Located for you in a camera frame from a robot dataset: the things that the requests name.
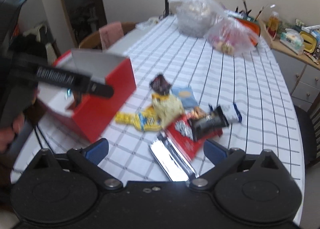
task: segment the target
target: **wooden shelf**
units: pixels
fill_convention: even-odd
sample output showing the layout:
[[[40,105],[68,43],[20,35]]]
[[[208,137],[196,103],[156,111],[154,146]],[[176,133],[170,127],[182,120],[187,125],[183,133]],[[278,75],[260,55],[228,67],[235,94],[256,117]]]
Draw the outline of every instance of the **wooden shelf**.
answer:
[[[260,28],[261,28],[261,36],[266,40],[266,42],[268,43],[269,47],[271,49],[277,50],[279,52],[282,52],[284,54],[287,54],[291,57],[294,57],[310,66],[313,66],[314,68],[320,70],[320,65],[317,65],[316,63],[314,63],[308,56],[301,54],[301,55],[297,55],[295,54],[295,52],[293,52],[291,49],[289,49],[287,46],[283,45],[280,42],[280,39],[276,38],[275,40],[272,40],[272,37],[270,36],[270,34],[267,31],[266,25],[263,21],[258,20]]]

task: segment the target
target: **red cardboard box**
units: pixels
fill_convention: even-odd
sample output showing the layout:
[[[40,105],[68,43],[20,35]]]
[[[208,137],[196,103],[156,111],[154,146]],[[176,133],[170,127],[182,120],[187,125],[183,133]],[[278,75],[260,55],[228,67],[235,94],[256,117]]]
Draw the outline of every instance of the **red cardboard box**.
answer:
[[[112,98],[83,95],[81,103],[71,110],[74,98],[66,96],[67,89],[39,84],[38,99],[48,111],[79,136],[95,142],[136,89],[130,58],[98,50],[73,49],[53,65],[92,75],[92,80],[113,87]]]

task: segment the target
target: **cabinet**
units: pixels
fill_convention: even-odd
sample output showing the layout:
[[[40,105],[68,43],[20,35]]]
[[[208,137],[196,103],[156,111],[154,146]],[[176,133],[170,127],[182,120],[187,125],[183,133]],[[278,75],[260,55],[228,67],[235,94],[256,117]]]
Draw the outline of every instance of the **cabinet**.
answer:
[[[107,24],[102,0],[61,0],[75,45]]]
[[[284,81],[287,85],[288,91],[291,93],[303,72],[305,63],[280,51],[273,49],[272,52],[279,64],[282,75],[284,76]]]
[[[294,105],[308,111],[320,93],[320,70],[272,49]]]

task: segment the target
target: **black snack wrapper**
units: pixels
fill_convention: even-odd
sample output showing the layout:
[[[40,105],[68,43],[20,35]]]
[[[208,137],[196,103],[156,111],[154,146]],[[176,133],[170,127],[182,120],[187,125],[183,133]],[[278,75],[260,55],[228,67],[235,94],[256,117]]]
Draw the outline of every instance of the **black snack wrapper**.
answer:
[[[159,74],[150,82],[150,87],[159,95],[168,95],[172,84],[165,80],[162,74]]]
[[[195,142],[208,133],[229,126],[227,118],[223,114],[220,106],[205,117],[200,119],[190,118],[188,122],[192,129],[193,141]]]

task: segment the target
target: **bolt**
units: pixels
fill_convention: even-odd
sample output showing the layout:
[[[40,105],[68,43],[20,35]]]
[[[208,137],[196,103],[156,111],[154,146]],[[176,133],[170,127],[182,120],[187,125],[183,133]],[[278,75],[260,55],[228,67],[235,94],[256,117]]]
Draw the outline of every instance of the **bolt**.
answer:
[[[192,180],[193,185],[197,187],[203,187],[208,184],[208,181],[204,178],[195,178]]]
[[[159,186],[154,186],[154,187],[152,187],[152,190],[153,190],[153,191],[160,191],[160,190],[161,190],[161,187],[159,187]]]
[[[152,192],[152,190],[150,188],[144,188],[142,191],[145,192],[145,193],[151,193]]]
[[[107,180],[104,181],[104,184],[107,186],[107,187],[118,187],[121,185],[121,181],[120,180],[117,180],[115,178],[109,178]]]

